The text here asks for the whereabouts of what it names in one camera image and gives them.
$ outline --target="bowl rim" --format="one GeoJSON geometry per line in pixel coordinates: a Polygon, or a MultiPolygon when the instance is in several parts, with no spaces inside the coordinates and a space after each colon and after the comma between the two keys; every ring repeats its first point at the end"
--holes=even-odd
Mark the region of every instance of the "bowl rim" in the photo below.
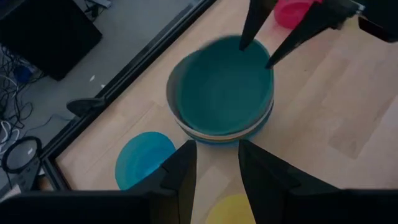
{"type": "Polygon", "coordinates": [[[170,105],[169,105],[169,104],[167,104],[167,105],[169,106],[169,110],[171,110],[172,115],[174,116],[174,120],[176,120],[177,124],[178,124],[182,129],[184,129],[185,131],[188,131],[190,134],[192,134],[192,135],[194,135],[194,136],[197,136],[197,137],[199,137],[199,138],[207,139],[207,140],[211,140],[211,141],[229,141],[229,140],[236,139],[236,138],[238,138],[238,137],[244,136],[244,135],[250,133],[251,131],[253,131],[257,126],[259,126],[259,125],[263,122],[263,120],[267,117],[267,115],[269,114],[269,112],[270,112],[270,110],[271,110],[273,104],[274,104],[274,98],[272,97],[271,103],[269,104],[268,109],[266,110],[266,112],[265,112],[265,113],[261,116],[261,118],[258,119],[252,126],[246,128],[246,129],[244,129],[244,130],[242,130],[242,131],[240,131],[240,132],[233,133],[233,134],[228,134],[228,135],[225,135],[225,136],[212,136],[212,135],[209,135],[209,134],[203,134],[203,133],[201,133],[201,132],[199,132],[199,131],[196,131],[196,130],[190,128],[189,126],[187,126],[186,124],[184,124],[184,123],[173,113],[172,109],[170,108],[170,105]]]}

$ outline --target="teal bowl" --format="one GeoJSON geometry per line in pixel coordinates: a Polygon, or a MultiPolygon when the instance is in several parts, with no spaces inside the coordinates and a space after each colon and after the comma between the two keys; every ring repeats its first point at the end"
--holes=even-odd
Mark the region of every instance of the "teal bowl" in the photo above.
{"type": "Polygon", "coordinates": [[[157,132],[146,132],[132,138],[116,161],[115,179],[121,190],[127,190],[155,171],[175,152],[171,140],[157,132]]]}
{"type": "Polygon", "coordinates": [[[269,108],[274,72],[258,41],[238,49],[238,35],[218,39],[189,55],[174,73],[175,106],[182,122],[199,133],[224,136],[252,126],[269,108]]]}
{"type": "Polygon", "coordinates": [[[191,138],[193,138],[194,140],[198,141],[198,142],[202,142],[205,144],[211,144],[211,145],[226,145],[226,144],[236,144],[238,143],[239,140],[241,139],[250,139],[251,137],[253,137],[254,135],[257,134],[257,132],[259,132],[259,130],[261,130],[262,127],[264,127],[264,125],[267,123],[272,109],[274,107],[274,103],[271,104],[271,107],[269,108],[269,111],[264,115],[264,117],[261,119],[261,122],[256,125],[256,127],[253,130],[250,130],[249,132],[247,132],[246,134],[242,134],[236,138],[232,138],[232,139],[224,139],[224,140],[213,140],[213,139],[206,139],[206,138],[201,138],[199,136],[196,136],[192,133],[190,133],[189,131],[185,130],[183,127],[181,127],[183,129],[183,131],[189,135],[191,138]]]}

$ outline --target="plastic bowl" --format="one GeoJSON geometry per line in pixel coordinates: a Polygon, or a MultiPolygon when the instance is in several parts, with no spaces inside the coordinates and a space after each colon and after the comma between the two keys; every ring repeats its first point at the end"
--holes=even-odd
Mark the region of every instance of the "plastic bowl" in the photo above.
{"type": "Polygon", "coordinates": [[[146,132],[132,138],[116,161],[115,179],[121,190],[127,190],[155,171],[175,152],[173,142],[157,132],[146,132]]]}
{"type": "Polygon", "coordinates": [[[274,76],[265,69],[267,50],[254,41],[238,49],[240,36],[218,39],[189,55],[179,73],[176,105],[192,129],[212,136],[238,133],[268,109],[274,76]]]}
{"type": "Polygon", "coordinates": [[[269,98],[267,99],[265,103],[265,108],[262,110],[257,111],[257,118],[254,119],[247,127],[225,135],[214,135],[214,134],[206,134],[201,131],[198,131],[194,128],[192,128],[186,121],[182,118],[180,111],[177,106],[177,90],[178,86],[180,85],[180,82],[182,80],[182,77],[184,76],[184,71],[188,69],[188,67],[191,65],[192,60],[195,59],[195,54],[198,52],[194,52],[190,54],[189,56],[185,57],[183,60],[178,63],[175,68],[173,69],[172,73],[169,76],[169,80],[167,81],[167,87],[166,87],[166,97],[167,97],[167,103],[168,106],[172,112],[172,115],[174,116],[177,124],[192,138],[203,141],[203,142],[211,142],[211,143],[227,143],[227,142],[232,142],[236,141],[238,139],[242,139],[245,137],[248,137],[252,134],[254,134],[258,129],[260,129],[268,120],[268,117],[270,116],[270,113],[272,111],[272,105],[273,105],[273,100],[274,100],[274,83],[273,83],[273,73],[272,73],[272,83],[271,87],[269,88],[269,92],[267,96],[269,98]]]}
{"type": "Polygon", "coordinates": [[[285,28],[294,29],[315,1],[322,2],[322,0],[279,0],[274,8],[275,20],[285,28]]]}

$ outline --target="stacked bowls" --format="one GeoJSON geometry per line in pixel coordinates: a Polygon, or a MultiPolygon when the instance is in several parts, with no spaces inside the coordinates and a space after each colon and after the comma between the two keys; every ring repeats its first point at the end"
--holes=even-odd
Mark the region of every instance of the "stacked bowls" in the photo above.
{"type": "Polygon", "coordinates": [[[185,57],[170,74],[167,102],[178,125],[199,141],[236,141],[261,128],[272,111],[274,72],[268,51],[240,36],[220,38],[185,57]]]}

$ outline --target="cable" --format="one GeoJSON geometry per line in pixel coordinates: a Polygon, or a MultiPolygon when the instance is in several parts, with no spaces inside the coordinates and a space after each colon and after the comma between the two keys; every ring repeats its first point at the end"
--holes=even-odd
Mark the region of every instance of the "cable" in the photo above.
{"type": "Polygon", "coordinates": [[[57,117],[58,117],[59,119],[61,119],[62,121],[71,121],[71,120],[72,120],[72,119],[64,118],[63,116],[60,116],[59,114],[53,114],[53,115],[51,115],[51,117],[50,117],[45,123],[43,123],[43,124],[41,124],[41,125],[39,125],[39,126],[36,126],[36,127],[34,127],[34,128],[30,128],[30,129],[26,130],[25,133],[24,133],[24,136],[25,136],[29,131],[33,131],[33,130],[36,130],[36,129],[38,129],[38,128],[42,128],[42,127],[46,126],[46,125],[51,121],[51,119],[52,119],[53,117],[55,117],[55,116],[57,116],[57,117]]]}
{"type": "Polygon", "coordinates": [[[8,79],[10,82],[12,82],[14,85],[15,85],[15,87],[17,88],[17,91],[16,92],[18,92],[18,84],[16,83],[16,82],[14,82],[12,79],[10,79],[9,77],[7,77],[7,76],[5,76],[5,75],[0,75],[0,77],[3,77],[3,78],[6,78],[6,79],[8,79]]]}
{"type": "Polygon", "coordinates": [[[19,135],[20,135],[21,132],[19,131],[19,129],[11,129],[11,124],[9,122],[7,122],[7,121],[1,121],[0,124],[1,124],[1,127],[3,128],[4,132],[6,133],[6,136],[1,141],[1,142],[4,142],[4,143],[0,144],[0,155],[3,155],[7,151],[7,149],[4,150],[4,151],[2,151],[2,149],[7,144],[8,139],[11,138],[11,137],[9,137],[9,135],[11,135],[14,131],[17,132],[17,136],[15,137],[14,142],[12,142],[14,144],[18,140],[19,135]],[[9,131],[10,133],[8,133],[8,130],[4,126],[4,124],[8,125],[8,128],[10,129],[10,131],[9,131]]]}
{"type": "Polygon", "coordinates": [[[45,77],[46,77],[46,75],[44,74],[44,72],[41,72],[40,75],[39,75],[39,77],[37,77],[37,78],[35,78],[35,79],[29,81],[28,84],[32,84],[32,83],[38,82],[39,80],[41,80],[41,79],[43,79],[43,78],[45,78],[45,77]]]}
{"type": "MultiPolygon", "coordinates": [[[[22,104],[22,99],[21,99],[21,102],[20,102],[20,100],[18,99],[18,98],[19,98],[19,97],[18,97],[19,93],[20,93],[26,86],[27,86],[27,85],[22,85],[21,88],[19,88],[18,91],[16,92],[16,97],[13,98],[13,100],[14,100],[14,103],[13,103],[13,106],[14,106],[14,114],[13,114],[13,115],[10,115],[10,116],[5,115],[4,113],[1,114],[1,117],[2,117],[1,119],[2,119],[2,120],[8,121],[9,123],[12,124],[10,130],[13,130],[14,128],[19,128],[19,129],[24,128],[25,124],[24,124],[22,121],[25,120],[25,119],[27,119],[27,118],[32,114],[32,112],[33,112],[33,104],[32,104],[31,102],[22,104]],[[26,116],[22,117],[22,112],[23,112],[28,106],[30,107],[30,110],[29,110],[28,114],[27,114],[26,116]]],[[[6,107],[7,107],[7,104],[8,104],[9,94],[12,93],[12,92],[6,92],[6,93],[7,93],[7,94],[6,94],[6,104],[3,105],[4,109],[3,109],[2,111],[5,111],[5,110],[6,110],[6,107]]],[[[12,134],[12,133],[10,132],[9,135],[8,135],[8,138],[7,138],[7,139],[3,139],[3,140],[0,142],[0,145],[2,145],[2,144],[4,144],[4,143],[7,143],[7,141],[8,141],[8,140],[10,139],[10,137],[11,137],[11,134],[12,134]]]]}

